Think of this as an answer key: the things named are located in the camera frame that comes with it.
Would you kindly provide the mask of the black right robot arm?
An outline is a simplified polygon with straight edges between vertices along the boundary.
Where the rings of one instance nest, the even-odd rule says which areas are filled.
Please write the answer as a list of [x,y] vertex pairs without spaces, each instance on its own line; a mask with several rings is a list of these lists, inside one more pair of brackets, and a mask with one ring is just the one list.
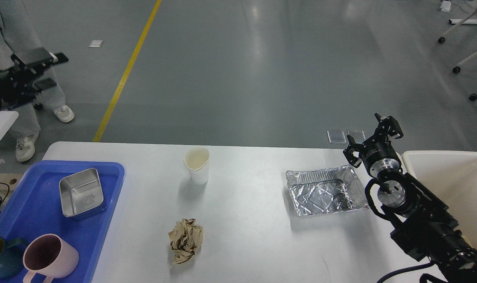
[[344,156],[355,168],[365,166],[370,176],[364,188],[366,201],[376,216],[393,225],[391,239],[416,261],[429,259],[429,263],[390,272],[379,282],[437,266],[444,278],[424,273],[420,283],[477,283],[477,250],[457,229],[458,221],[448,212],[447,204],[403,171],[391,143],[391,138],[404,136],[399,123],[392,116],[374,116],[378,121],[374,133],[362,143],[348,135]]

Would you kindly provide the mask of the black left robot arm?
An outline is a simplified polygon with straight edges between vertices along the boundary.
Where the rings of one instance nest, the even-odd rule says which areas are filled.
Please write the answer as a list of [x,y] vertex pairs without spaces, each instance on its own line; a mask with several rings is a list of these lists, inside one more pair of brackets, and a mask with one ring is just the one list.
[[52,66],[69,61],[65,54],[52,54],[43,47],[15,53],[11,59],[14,66],[0,70],[0,111],[32,103],[41,92],[55,87],[52,78],[42,76]]

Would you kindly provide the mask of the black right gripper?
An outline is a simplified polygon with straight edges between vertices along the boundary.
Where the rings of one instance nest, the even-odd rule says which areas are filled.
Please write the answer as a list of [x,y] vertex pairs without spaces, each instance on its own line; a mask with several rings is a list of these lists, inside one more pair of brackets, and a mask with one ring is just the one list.
[[402,163],[391,143],[391,139],[404,136],[400,124],[392,116],[384,117],[378,113],[374,116],[378,121],[373,134],[374,144],[357,143],[353,136],[347,135],[348,145],[343,154],[354,168],[359,168],[363,163],[371,177],[378,177],[386,169],[402,172]]

